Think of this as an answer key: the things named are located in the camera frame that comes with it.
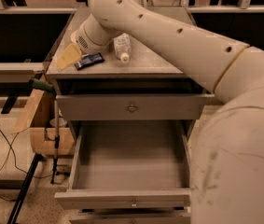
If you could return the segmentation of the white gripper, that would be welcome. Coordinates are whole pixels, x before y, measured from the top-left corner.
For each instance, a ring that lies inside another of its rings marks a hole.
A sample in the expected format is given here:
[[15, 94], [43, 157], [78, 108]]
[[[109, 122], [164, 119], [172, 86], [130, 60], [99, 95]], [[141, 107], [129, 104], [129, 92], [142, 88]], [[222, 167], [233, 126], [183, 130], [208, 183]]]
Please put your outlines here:
[[89, 15], [76, 30], [76, 44], [70, 44], [65, 48], [57, 59], [57, 66], [64, 69], [77, 62], [82, 57], [82, 51], [87, 54], [98, 53], [105, 49], [111, 40], [112, 36], [108, 31]]

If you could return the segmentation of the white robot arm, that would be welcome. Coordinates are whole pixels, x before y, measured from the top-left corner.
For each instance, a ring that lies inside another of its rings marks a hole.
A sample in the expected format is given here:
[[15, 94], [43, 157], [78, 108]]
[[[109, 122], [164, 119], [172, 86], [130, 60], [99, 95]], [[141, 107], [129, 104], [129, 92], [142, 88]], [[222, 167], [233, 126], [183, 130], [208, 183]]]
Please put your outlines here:
[[192, 224], [264, 224], [264, 51], [149, 11], [146, 0], [89, 0], [89, 8], [58, 66], [126, 33], [213, 93], [223, 106], [192, 153]]

